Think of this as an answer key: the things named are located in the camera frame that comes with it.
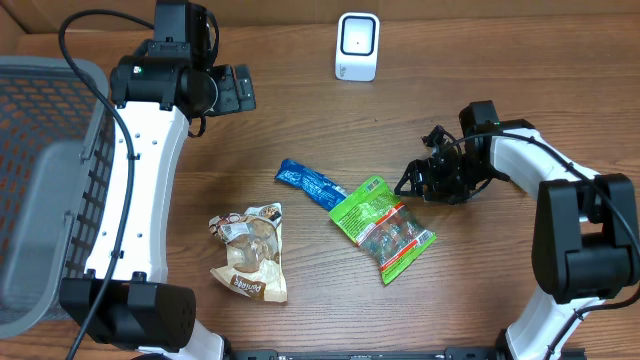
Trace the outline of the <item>green Haribo candy bag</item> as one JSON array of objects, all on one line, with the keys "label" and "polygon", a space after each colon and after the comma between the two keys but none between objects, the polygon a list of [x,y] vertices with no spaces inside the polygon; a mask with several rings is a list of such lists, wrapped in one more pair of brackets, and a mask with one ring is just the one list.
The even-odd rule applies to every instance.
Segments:
[{"label": "green Haribo candy bag", "polygon": [[370,258],[385,285],[393,282],[436,239],[384,179],[372,176],[336,205],[331,220]]}]

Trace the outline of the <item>blue snack wrapper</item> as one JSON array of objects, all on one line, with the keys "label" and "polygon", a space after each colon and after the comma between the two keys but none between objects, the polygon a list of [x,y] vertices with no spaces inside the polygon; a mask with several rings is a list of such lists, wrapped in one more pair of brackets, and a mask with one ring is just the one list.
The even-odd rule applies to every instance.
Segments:
[{"label": "blue snack wrapper", "polygon": [[304,191],[311,200],[327,211],[331,211],[349,196],[344,188],[324,174],[292,159],[282,161],[275,179]]}]

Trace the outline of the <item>cookie bag brown white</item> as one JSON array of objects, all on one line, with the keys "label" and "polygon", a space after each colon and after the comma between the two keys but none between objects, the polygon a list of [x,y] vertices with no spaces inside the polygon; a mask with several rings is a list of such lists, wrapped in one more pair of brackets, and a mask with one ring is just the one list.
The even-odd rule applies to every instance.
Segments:
[{"label": "cookie bag brown white", "polygon": [[227,264],[212,268],[213,277],[230,290],[258,301],[288,301],[282,269],[282,206],[249,207],[209,220],[213,237],[223,243]]}]

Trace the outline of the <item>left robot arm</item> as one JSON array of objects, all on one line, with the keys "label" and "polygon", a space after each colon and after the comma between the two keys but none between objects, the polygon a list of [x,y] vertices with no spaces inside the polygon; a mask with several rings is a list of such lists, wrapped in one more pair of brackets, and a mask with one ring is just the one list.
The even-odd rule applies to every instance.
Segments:
[{"label": "left robot arm", "polygon": [[152,29],[100,96],[115,123],[106,202],[82,274],[62,280],[59,302],[80,337],[146,359],[225,359],[227,341],[197,320],[194,292],[167,281],[167,221],[190,125],[253,110],[253,84],[246,66],[217,63],[219,27],[205,7],[160,1]]}]

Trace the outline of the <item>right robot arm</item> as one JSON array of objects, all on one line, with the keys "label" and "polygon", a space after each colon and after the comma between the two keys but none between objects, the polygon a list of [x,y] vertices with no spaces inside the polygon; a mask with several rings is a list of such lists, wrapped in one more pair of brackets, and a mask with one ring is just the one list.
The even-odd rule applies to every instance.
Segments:
[{"label": "right robot arm", "polygon": [[422,139],[432,154],[407,166],[399,196],[461,204],[492,180],[512,182],[536,202],[531,262],[537,287],[519,318],[493,348],[455,349],[473,359],[582,359],[564,350],[593,312],[626,308],[639,285],[639,225],[632,181],[602,175],[549,145],[524,119],[502,121],[490,100],[459,113],[462,135],[436,126]]}]

